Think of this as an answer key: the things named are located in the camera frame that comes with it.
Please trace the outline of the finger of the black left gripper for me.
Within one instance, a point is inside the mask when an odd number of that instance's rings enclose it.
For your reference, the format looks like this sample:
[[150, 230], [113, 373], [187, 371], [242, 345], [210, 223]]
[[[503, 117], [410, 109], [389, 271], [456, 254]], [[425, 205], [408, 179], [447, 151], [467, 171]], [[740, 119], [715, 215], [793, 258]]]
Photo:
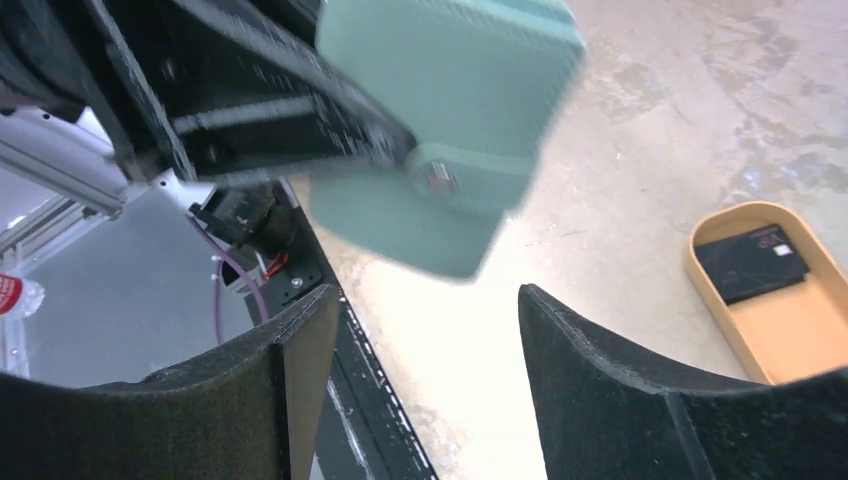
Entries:
[[89, 1], [116, 115], [188, 182], [391, 169], [413, 133], [246, 1]]

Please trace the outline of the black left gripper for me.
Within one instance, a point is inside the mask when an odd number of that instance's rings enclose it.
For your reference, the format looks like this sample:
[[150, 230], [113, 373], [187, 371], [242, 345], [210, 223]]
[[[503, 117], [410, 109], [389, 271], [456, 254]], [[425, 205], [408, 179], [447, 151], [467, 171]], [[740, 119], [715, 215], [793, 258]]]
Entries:
[[105, 126], [127, 126], [108, 105], [94, 57], [67, 34], [46, 1], [1, 3], [1, 111], [38, 107], [51, 114], [89, 107]]

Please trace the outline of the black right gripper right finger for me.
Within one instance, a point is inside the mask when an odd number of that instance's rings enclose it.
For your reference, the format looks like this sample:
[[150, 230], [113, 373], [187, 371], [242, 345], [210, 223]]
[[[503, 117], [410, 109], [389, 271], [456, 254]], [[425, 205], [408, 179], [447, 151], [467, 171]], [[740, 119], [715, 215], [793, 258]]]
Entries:
[[518, 292], [551, 479], [843, 479], [847, 372], [768, 386], [634, 343], [543, 289]]

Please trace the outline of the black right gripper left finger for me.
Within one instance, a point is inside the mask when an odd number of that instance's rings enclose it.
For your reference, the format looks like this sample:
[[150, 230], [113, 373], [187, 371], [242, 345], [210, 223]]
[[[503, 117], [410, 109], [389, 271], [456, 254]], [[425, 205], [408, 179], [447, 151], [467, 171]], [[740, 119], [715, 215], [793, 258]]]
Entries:
[[1, 378], [5, 479], [306, 479], [339, 323], [323, 285], [138, 383]]

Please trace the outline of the black credit card stack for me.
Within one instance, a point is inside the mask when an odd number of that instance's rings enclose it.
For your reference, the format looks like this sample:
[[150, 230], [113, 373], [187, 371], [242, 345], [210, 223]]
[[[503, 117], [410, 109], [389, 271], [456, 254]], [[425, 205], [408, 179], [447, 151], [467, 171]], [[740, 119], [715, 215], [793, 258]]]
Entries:
[[801, 283], [810, 272], [777, 224], [697, 246], [694, 252], [727, 305]]

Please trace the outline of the teal card holder wallet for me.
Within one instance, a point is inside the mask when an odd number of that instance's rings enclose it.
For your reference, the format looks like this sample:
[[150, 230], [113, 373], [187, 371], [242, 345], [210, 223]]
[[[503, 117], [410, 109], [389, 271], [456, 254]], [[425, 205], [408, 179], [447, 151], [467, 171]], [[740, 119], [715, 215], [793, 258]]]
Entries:
[[316, 46], [417, 146], [389, 171], [313, 177], [314, 220], [434, 275], [479, 270], [534, 177], [585, 44], [563, 1], [330, 1]]

